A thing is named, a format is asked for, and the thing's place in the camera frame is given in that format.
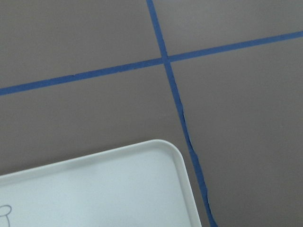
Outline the white serving tray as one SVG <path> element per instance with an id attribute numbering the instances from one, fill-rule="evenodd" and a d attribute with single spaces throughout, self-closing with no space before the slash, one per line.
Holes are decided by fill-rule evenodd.
<path id="1" fill-rule="evenodd" d="M 149 140 L 0 178 L 3 227 L 199 227 L 184 159 Z"/>

